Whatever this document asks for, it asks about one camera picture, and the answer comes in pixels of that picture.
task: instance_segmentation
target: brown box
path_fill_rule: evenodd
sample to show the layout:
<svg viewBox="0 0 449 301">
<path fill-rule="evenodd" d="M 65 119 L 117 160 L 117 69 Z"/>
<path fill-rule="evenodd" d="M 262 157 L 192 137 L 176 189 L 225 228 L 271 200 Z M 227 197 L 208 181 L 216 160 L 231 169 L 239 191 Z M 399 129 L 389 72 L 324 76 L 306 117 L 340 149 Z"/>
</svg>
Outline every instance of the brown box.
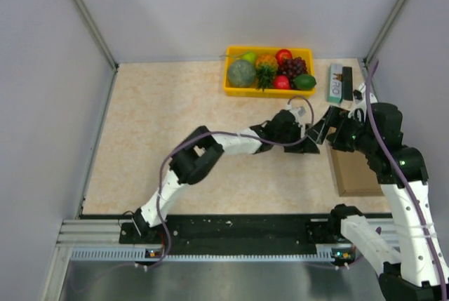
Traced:
<svg viewBox="0 0 449 301">
<path fill-rule="evenodd" d="M 329 148 L 334 179 L 340 196 L 382 196 L 382 190 L 365 156 L 360 152 L 339 152 Z"/>
</svg>

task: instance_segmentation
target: grape bunch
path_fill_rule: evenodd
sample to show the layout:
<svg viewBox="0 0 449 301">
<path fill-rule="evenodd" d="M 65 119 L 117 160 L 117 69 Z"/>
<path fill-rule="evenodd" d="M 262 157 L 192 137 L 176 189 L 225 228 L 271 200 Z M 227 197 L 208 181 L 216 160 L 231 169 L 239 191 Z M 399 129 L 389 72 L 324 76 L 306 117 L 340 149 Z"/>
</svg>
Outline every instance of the grape bunch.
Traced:
<svg viewBox="0 0 449 301">
<path fill-rule="evenodd" d="M 306 62 L 302 58 L 284 59 L 283 64 L 278 68 L 278 75 L 285 75 L 290 81 L 290 87 L 296 89 L 293 80 L 301 74 L 307 74 Z"/>
</svg>

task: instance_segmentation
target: robotic arm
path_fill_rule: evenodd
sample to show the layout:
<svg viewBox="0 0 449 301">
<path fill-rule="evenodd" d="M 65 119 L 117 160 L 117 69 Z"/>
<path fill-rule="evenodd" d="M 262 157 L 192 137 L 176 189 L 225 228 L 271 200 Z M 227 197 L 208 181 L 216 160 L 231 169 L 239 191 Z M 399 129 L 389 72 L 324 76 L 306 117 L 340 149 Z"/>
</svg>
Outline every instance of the robotic arm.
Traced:
<svg viewBox="0 0 449 301">
<path fill-rule="evenodd" d="M 264 140 L 288 144 L 305 135 L 308 138 L 301 143 L 284 146 L 284 152 L 318 154 L 316 145 L 327 140 L 333 149 L 343 152 L 359 151 L 366 156 L 391 207 L 401 253 L 387 244 L 353 206 L 336 206 L 330 214 L 328 231 L 346 238 L 360 250 L 379 276 L 380 288 L 386 300 L 440 300 L 440 279 L 427 236 L 407 191 L 375 139 L 369 120 L 366 120 L 365 95 L 365 85 L 362 83 L 354 91 L 356 100 L 350 111 L 330 106 L 323 118 L 312 127 L 302 122 L 305 112 L 303 107 L 292 109 L 290 106 L 281 110 L 271 121 L 251 126 L 233 136 L 207 135 L 209 130 L 205 126 L 198 127 L 185 142 L 201 135 L 207 137 L 182 148 L 171 159 L 160 195 L 162 216 L 167 216 L 170 207 L 186 187 L 200 182 L 209 174 L 223 154 L 267 152 L 272 144 Z M 443 269 L 443 284 L 447 288 L 449 268 L 441 253 L 429 209 L 428 175 L 424 159 L 417 149 L 402 144 L 402 113 L 398 108 L 388 103 L 374 103 L 377 102 L 375 96 L 369 96 L 382 139 L 406 176 L 423 210 L 429 237 Z M 145 236 L 152 227 L 161 223 L 156 211 L 158 195 L 156 192 L 133 216 L 140 236 Z"/>
</svg>

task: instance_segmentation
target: marble pattern surface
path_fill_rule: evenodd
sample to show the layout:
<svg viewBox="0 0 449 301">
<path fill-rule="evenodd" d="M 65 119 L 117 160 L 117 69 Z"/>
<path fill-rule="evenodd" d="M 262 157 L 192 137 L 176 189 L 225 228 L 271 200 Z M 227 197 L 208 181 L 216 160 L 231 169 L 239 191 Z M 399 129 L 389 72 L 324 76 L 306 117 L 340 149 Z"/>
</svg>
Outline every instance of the marble pattern surface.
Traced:
<svg viewBox="0 0 449 301">
<path fill-rule="evenodd" d="M 315 60 L 319 119 L 328 66 L 356 59 Z M 286 100 L 238 98 L 222 90 L 224 62 L 122 64 L 109 105 L 84 204 L 84 214 L 135 210 L 152 196 L 163 158 L 197 126 L 239 131 L 271 119 Z M 303 100 L 296 105 L 306 105 Z M 284 154 L 281 148 L 224 156 L 210 175 L 186 189 L 171 213 L 326 213 L 338 203 L 363 212 L 389 210 L 384 197 L 339 197 L 326 146 L 319 155 Z"/>
</svg>

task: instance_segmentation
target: yellow tray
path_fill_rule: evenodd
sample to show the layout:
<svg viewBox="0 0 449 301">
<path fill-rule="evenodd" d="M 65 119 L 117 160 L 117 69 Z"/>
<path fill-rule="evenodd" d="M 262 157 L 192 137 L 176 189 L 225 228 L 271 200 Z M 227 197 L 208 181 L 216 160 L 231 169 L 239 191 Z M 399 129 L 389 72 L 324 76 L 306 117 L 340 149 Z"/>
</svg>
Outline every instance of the yellow tray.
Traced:
<svg viewBox="0 0 449 301">
<path fill-rule="evenodd" d="M 230 46 L 227 48 L 226 55 L 226 63 L 224 66 L 224 78 L 223 78 L 223 89 L 227 95 L 230 96 L 252 96 L 254 98 L 291 98 L 295 95 L 303 95 L 308 98 L 310 95 L 315 94 L 315 87 L 310 91 L 299 91 L 293 89 L 255 89 L 255 87 L 251 88 L 238 88 L 232 87 L 227 79 L 227 69 L 230 64 L 235 60 L 234 58 L 229 57 L 229 55 L 238 55 L 248 51 L 252 51 L 257 53 L 258 55 L 263 53 L 268 53 L 275 55 L 277 51 L 286 47 L 252 47 L 252 46 Z M 311 54 L 311 50 L 308 48 L 287 48 L 293 55 L 294 58 L 301 57 L 306 62 L 307 72 L 310 75 L 315 76 L 314 71 L 314 59 Z"/>
</svg>

